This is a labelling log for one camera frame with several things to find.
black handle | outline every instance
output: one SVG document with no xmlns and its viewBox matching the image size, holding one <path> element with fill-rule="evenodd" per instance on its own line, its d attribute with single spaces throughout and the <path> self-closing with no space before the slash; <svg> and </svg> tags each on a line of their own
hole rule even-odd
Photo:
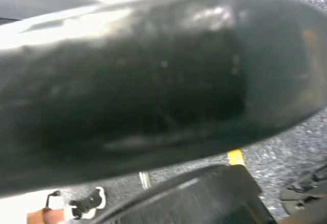
<svg viewBox="0 0 327 224">
<path fill-rule="evenodd" d="M 326 23 L 291 0 L 140 0 L 2 26 L 0 194 L 211 156 L 295 125 L 326 104 Z"/>
<path fill-rule="evenodd" d="M 50 201 L 50 197 L 57 197 L 57 196 L 60 196 L 61 192 L 59 190 L 54 191 L 53 193 L 48 194 L 47 196 L 47 201 L 45 202 L 45 208 L 48 208 L 49 207 L 49 201 Z"/>
</svg>

black shoe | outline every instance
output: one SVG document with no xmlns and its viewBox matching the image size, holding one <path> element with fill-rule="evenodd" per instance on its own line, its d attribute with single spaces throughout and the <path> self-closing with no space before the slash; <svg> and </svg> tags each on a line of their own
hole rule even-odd
<svg viewBox="0 0 327 224">
<path fill-rule="evenodd" d="M 91 219 L 94 217 L 97 209 L 103 209 L 106 206 L 106 195 L 102 187 L 97 187 L 86 198 L 72 200 L 69 202 L 72 207 L 75 219 Z"/>
</svg>

speckled floor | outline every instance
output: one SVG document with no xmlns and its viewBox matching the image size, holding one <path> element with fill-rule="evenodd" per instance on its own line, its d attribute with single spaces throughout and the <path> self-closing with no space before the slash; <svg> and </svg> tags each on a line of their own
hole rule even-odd
<svg viewBox="0 0 327 224">
<path fill-rule="evenodd" d="M 116 0 L 101 0 L 112 2 Z M 300 0 L 327 12 L 327 0 Z M 242 148 L 247 168 L 264 190 L 262 200 L 276 218 L 285 216 L 279 201 L 280 189 L 298 176 L 319 167 L 327 161 L 327 111 L 321 112 L 306 123 L 264 142 Z M 228 163 L 227 155 L 189 162 L 150 172 L 156 184 L 180 172 L 208 164 Z M 94 187 L 101 185 L 109 194 L 108 206 L 137 195 L 142 191 L 137 175 L 65 188 L 63 199 L 87 195 Z"/>
</svg>

